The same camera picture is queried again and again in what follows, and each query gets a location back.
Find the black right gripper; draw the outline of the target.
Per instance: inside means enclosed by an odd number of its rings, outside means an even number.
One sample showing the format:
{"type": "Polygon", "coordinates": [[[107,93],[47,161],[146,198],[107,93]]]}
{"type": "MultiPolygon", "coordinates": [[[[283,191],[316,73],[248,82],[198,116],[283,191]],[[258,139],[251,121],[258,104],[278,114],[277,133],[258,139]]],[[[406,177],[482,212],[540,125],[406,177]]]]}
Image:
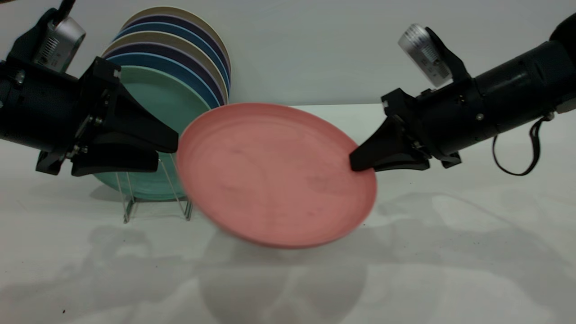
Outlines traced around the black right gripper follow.
{"type": "Polygon", "coordinates": [[[426,90],[415,98],[397,88],[381,101],[388,118],[350,153],[355,172],[424,171],[431,157],[451,168],[462,162],[462,149],[486,139],[486,112],[473,79],[426,90]]]}

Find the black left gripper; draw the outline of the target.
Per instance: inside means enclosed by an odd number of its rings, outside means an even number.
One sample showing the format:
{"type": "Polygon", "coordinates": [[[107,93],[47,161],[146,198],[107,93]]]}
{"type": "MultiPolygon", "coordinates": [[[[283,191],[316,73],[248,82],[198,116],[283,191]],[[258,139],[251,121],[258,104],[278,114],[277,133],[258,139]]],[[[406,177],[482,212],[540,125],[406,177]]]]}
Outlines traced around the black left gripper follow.
{"type": "Polygon", "coordinates": [[[18,86],[18,134],[40,151],[36,170],[72,176],[156,172],[159,155],[175,153],[179,134],[149,113],[121,83],[122,69],[95,58],[81,78],[29,64],[18,86]],[[106,119],[106,143],[91,145],[106,119]]]}

